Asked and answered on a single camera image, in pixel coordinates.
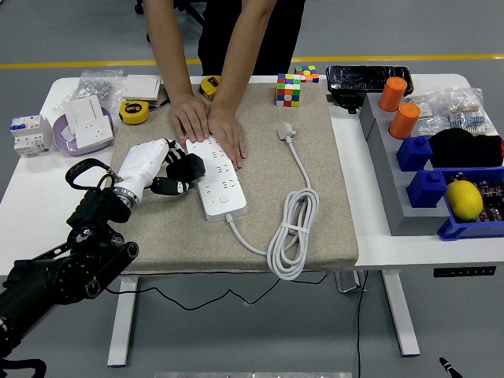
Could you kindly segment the person's left hand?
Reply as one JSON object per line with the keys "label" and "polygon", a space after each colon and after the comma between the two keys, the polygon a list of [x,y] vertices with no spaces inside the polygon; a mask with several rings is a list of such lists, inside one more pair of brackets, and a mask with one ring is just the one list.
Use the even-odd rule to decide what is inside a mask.
{"label": "person's left hand", "polygon": [[241,169],[247,151],[243,128],[235,114],[231,110],[213,106],[209,111],[208,126],[210,133],[230,159],[234,170]]}

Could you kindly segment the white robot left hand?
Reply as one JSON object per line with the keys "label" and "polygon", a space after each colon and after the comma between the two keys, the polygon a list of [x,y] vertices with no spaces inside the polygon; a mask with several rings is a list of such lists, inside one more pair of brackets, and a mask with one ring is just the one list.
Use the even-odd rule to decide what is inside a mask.
{"label": "white robot left hand", "polygon": [[129,150],[118,173],[122,181],[114,184],[113,192],[139,204],[146,188],[155,194],[180,195],[205,172],[199,156],[185,153],[172,139],[158,139]]}

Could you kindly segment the person's right hand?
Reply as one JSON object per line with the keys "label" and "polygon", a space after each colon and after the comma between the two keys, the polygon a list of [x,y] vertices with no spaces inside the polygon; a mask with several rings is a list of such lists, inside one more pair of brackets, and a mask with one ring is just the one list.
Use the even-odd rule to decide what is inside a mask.
{"label": "person's right hand", "polygon": [[209,137],[206,103],[193,94],[170,98],[169,119],[183,145]]}

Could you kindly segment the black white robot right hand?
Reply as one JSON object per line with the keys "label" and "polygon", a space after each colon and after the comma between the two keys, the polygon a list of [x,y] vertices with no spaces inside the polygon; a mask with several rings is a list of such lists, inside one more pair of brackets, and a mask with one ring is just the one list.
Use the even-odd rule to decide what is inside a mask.
{"label": "black white robot right hand", "polygon": [[447,374],[450,376],[450,378],[462,378],[462,374],[456,368],[452,366],[449,361],[443,357],[439,358],[439,362],[442,365],[442,367],[445,369]]}

